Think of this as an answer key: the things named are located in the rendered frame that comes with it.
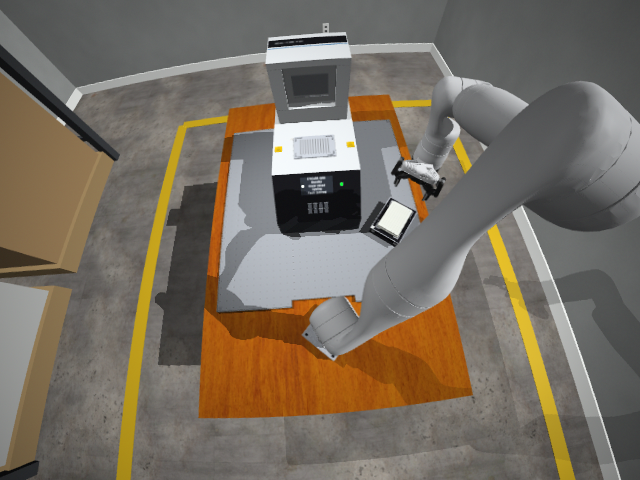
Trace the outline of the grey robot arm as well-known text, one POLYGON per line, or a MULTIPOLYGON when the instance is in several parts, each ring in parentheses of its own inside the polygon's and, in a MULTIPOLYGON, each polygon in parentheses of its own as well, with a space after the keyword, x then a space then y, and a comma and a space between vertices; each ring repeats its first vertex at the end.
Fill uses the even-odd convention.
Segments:
POLYGON ((433 89, 414 160, 401 169, 436 184, 459 126, 487 148, 370 270, 360 316, 343 296, 312 312, 311 326, 331 355, 443 301, 474 243, 524 203, 573 231, 612 229, 640 216, 640 124, 597 84, 566 83, 527 104, 488 82, 446 76, 433 89))

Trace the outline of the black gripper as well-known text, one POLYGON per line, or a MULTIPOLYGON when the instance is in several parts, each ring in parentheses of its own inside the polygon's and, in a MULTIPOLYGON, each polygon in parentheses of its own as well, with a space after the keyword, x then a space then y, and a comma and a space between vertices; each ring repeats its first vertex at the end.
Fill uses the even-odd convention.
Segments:
POLYGON ((428 183, 426 183, 426 182, 424 182, 424 181, 422 181, 422 180, 420 180, 420 179, 418 179, 418 178, 416 178, 416 177, 404 172, 403 170, 399 171, 398 169, 401 168, 401 164, 404 162, 404 159, 405 159, 404 157, 401 157, 398 160, 397 164, 395 165, 395 167, 393 168, 393 170, 391 172, 391 174, 395 175, 395 177, 396 177, 395 181, 394 181, 395 187, 398 186, 398 184, 400 182, 400 179, 408 179, 408 178, 410 178, 411 181, 414 181, 419 185, 421 184, 423 186, 423 189, 426 191, 426 194, 422 198, 422 201, 428 200, 428 198, 431 195, 433 195, 434 197, 438 197, 438 195, 439 195, 439 193, 440 193, 440 191, 441 191, 441 189, 442 189, 442 187, 443 187, 443 185, 444 185, 444 183, 446 181, 446 178, 445 177, 442 177, 442 179, 439 178, 438 182, 436 182, 437 189, 434 189, 433 185, 428 184, 428 183))

